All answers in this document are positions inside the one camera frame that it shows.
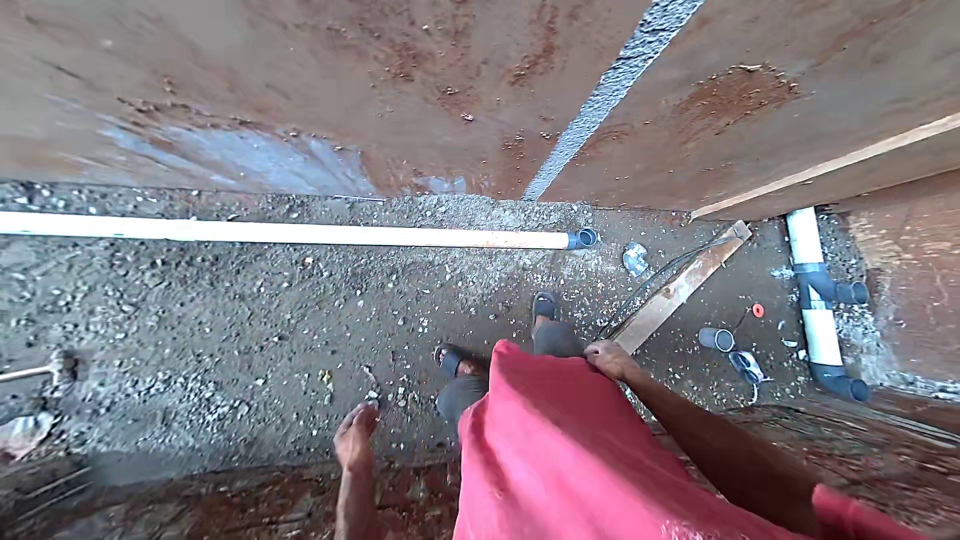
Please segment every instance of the gray pants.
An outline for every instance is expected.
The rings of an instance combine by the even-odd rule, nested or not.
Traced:
[[[534,355],[568,358],[584,355],[584,342],[573,333],[573,325],[560,321],[540,324],[534,334]],[[490,389],[487,377],[461,375],[452,380],[437,396],[437,410],[455,429],[468,407],[480,401]]]

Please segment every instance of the forearm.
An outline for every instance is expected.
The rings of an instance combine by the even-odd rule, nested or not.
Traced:
[[[800,461],[639,368],[628,370],[624,381],[728,501],[781,527],[817,536],[812,505],[817,482]]]
[[[374,484],[372,471],[344,471],[337,498],[334,540],[379,540],[383,537],[373,501]]]

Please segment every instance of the leg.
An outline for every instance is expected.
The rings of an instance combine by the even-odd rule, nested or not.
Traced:
[[[553,293],[534,295],[533,338],[534,354],[559,358],[584,355],[584,342],[573,333],[573,325],[556,321],[557,298]]]
[[[476,375],[458,375],[437,396],[437,410],[456,430],[460,417],[468,407],[487,395],[490,382]]]
[[[437,396],[437,411],[456,430],[464,411],[490,389],[489,374],[479,358],[450,343],[437,347],[433,357],[453,378]]]
[[[584,342],[573,333],[573,325],[540,321],[534,330],[534,354],[560,358],[584,355]]]

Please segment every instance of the pipe end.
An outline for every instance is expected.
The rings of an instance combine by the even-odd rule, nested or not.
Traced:
[[[850,381],[850,397],[855,402],[865,403],[870,400],[870,386],[860,379]]]
[[[576,233],[567,234],[569,235],[569,242],[566,244],[567,250],[581,250],[588,248],[596,244],[597,240],[600,239],[600,235],[590,227],[583,227]]]
[[[810,362],[810,375],[834,396],[858,403],[870,401],[870,386],[863,380],[849,377],[842,365]]]
[[[837,302],[840,304],[867,304],[870,291],[864,282],[838,283],[836,285]]]

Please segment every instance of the person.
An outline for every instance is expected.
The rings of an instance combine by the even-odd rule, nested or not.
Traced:
[[[501,340],[486,365],[451,344],[437,409],[458,428],[454,538],[921,538],[820,484],[799,460],[708,412],[611,341],[587,347],[533,302],[532,355]],[[630,387],[723,495],[697,485],[617,386]],[[335,538],[381,538],[373,501],[377,410],[358,405],[334,437],[343,476]]]

